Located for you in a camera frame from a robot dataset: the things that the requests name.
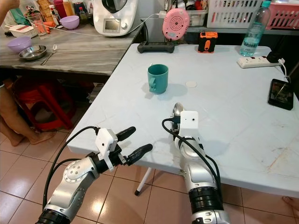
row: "purple bowl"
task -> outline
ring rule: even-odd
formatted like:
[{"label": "purple bowl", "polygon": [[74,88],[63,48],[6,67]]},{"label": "purple bowl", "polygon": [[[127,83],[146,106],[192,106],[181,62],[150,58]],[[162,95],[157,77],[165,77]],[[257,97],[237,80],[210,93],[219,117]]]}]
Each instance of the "purple bowl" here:
[{"label": "purple bowl", "polygon": [[79,16],[66,16],[60,20],[60,23],[67,29],[75,29],[79,26]]},{"label": "purple bowl", "polygon": [[7,46],[14,52],[20,53],[22,50],[32,46],[29,36],[20,36],[8,42]]}]

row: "pink round speaker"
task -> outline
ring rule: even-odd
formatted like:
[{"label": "pink round speaker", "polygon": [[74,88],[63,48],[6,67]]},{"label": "pink round speaker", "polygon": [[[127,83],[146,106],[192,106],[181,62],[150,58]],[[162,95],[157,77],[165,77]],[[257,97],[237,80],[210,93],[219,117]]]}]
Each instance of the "pink round speaker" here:
[{"label": "pink round speaker", "polygon": [[189,27],[190,18],[186,10],[182,8],[173,8],[170,10],[163,22],[163,34],[172,41],[180,39]]}]

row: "person's foot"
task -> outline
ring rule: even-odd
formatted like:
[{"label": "person's foot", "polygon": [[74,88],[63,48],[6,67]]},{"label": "person's foot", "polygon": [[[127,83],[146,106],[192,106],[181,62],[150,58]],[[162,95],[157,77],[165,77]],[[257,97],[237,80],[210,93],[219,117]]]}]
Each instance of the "person's foot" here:
[{"label": "person's foot", "polygon": [[292,206],[294,209],[299,211],[299,198],[283,196],[282,200],[284,200],[284,202],[286,202],[287,204]]},{"label": "person's foot", "polygon": [[23,135],[16,134],[13,138],[10,138],[9,140],[12,146],[17,146],[23,140],[23,138],[25,138]]},{"label": "person's foot", "polygon": [[46,141],[50,138],[52,138],[56,132],[42,132],[37,134],[36,139],[29,139],[31,145],[36,145],[38,143],[41,143],[43,141]]}]

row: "bottle cap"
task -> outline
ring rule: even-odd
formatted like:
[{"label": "bottle cap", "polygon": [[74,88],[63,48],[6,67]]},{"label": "bottle cap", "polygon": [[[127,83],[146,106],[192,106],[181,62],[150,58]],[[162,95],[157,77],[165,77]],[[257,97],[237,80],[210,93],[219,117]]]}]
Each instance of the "bottle cap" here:
[{"label": "bottle cap", "polygon": [[262,2],[262,7],[269,7],[271,4],[271,1],[263,1]]}]

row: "stainless bowl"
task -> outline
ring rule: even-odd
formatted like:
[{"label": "stainless bowl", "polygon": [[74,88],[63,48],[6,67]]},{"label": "stainless bowl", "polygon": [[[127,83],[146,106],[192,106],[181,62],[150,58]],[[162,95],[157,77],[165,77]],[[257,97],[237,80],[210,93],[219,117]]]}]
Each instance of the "stainless bowl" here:
[{"label": "stainless bowl", "polygon": [[19,53],[19,58],[33,61],[43,57],[47,53],[46,46],[43,45],[35,45],[30,48],[26,48]]}]

